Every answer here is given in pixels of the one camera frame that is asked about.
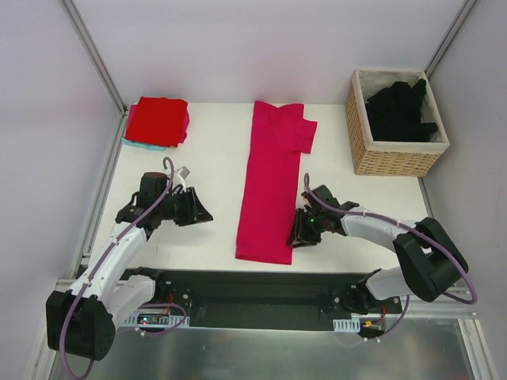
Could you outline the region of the magenta t shirt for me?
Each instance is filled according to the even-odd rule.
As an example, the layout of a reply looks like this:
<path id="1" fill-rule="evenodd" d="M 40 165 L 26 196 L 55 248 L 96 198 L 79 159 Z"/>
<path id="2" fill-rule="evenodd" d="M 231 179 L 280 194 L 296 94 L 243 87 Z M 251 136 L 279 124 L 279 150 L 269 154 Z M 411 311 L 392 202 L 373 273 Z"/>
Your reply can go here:
<path id="1" fill-rule="evenodd" d="M 254 103 L 237 259 L 292 263 L 288 238 L 295 216 L 300 158 L 311 152 L 317 126 L 304 117 L 303 104 Z"/>

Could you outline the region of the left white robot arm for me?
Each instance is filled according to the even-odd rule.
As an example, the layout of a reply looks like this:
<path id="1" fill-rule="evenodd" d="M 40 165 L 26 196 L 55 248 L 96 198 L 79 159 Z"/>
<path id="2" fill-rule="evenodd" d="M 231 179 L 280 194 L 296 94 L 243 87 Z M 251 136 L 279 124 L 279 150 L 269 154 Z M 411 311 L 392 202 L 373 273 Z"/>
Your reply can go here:
<path id="1" fill-rule="evenodd" d="M 167 299 L 166 287 L 148 275 L 134 274 L 125 285 L 116 285 L 134 256 L 164 221 L 190 226 L 212 220 L 193 187 L 178 187 L 164 196 L 135 192 L 118 211 L 100 254 L 68 290 L 53 291 L 48 297 L 48 347 L 103 359 L 124 319 L 144 303 L 158 308 Z"/>

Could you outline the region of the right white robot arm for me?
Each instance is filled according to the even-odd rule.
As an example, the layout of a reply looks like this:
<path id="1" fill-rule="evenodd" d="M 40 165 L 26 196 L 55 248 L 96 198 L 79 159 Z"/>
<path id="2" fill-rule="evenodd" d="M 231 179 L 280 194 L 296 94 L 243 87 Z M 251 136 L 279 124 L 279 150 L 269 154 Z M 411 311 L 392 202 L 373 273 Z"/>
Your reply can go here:
<path id="1" fill-rule="evenodd" d="M 315 246 L 325 232 L 370 241 L 392 251 L 399 262 L 396 268 L 367 274 L 341 295 L 341 306 L 351 313 L 375 312 L 385 300 L 400 296 L 432 302 L 460 279 L 468 279 L 467 262 L 434 218 L 396 221 L 354 202 L 312 202 L 297 209 L 287 244 Z"/>

